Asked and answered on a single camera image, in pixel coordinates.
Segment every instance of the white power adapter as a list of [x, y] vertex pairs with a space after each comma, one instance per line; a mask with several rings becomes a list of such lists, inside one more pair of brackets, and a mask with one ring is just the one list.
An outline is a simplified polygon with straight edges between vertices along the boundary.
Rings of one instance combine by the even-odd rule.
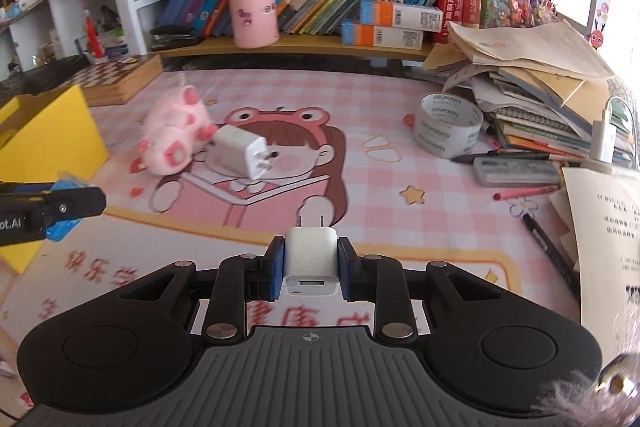
[[284, 239], [284, 287], [293, 296], [338, 291], [338, 235], [329, 227], [297, 227]]
[[213, 135], [212, 150], [217, 163], [241, 178], [259, 179], [271, 168], [264, 137], [233, 125], [223, 125]]

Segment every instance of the pink plush toy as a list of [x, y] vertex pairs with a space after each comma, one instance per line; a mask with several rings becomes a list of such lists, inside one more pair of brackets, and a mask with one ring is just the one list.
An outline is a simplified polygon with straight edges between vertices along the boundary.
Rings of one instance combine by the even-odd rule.
[[141, 166], [158, 176], [180, 172], [217, 130], [193, 86], [169, 89], [146, 115]]

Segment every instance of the pink book illustration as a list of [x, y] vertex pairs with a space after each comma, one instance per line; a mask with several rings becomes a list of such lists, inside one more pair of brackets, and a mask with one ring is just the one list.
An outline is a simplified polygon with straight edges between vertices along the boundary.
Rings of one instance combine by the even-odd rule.
[[329, 176], [317, 176], [288, 185], [266, 183], [258, 193], [232, 192], [230, 182], [209, 182], [185, 172], [180, 197], [166, 214], [222, 227], [284, 233], [298, 226], [297, 211], [306, 198], [322, 196]]

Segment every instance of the pink desk mat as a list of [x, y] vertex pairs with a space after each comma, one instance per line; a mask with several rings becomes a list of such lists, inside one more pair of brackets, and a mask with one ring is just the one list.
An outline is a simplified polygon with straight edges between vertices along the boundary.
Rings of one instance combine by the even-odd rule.
[[[229, 255], [264, 253], [273, 235], [298, 223], [331, 224], [360, 255], [389, 255], [409, 268], [424, 269], [436, 259], [455, 263], [578, 320], [578, 303], [520, 219], [531, 212], [559, 245], [566, 229], [548, 196], [494, 201], [496, 190], [480, 187], [470, 166], [436, 158], [414, 143], [404, 117], [438, 86], [322, 71], [184, 74], [214, 122], [255, 121], [252, 130], [278, 151], [267, 175], [277, 172], [278, 179], [254, 187], [220, 180], [207, 168], [207, 152], [177, 183], [176, 176], [136, 169], [145, 114], [178, 83], [177, 73], [163, 73], [126, 105], [92, 108], [111, 152], [92, 182], [107, 193], [110, 207], [61, 243], [47, 242], [14, 282], [0, 315], [14, 342], [45, 318], [173, 261], [191, 259], [205, 269]], [[418, 326], [426, 331], [415, 304]], [[368, 303], [348, 304], [340, 296], [284, 297], [249, 304], [248, 320], [372, 324], [372, 311]]]

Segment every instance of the clear tape roll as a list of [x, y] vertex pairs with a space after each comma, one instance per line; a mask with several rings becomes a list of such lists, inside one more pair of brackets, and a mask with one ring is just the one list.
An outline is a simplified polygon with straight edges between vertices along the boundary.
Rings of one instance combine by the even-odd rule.
[[440, 158], [471, 152], [480, 133], [482, 112], [454, 94], [426, 94], [415, 113], [414, 138], [418, 145]]

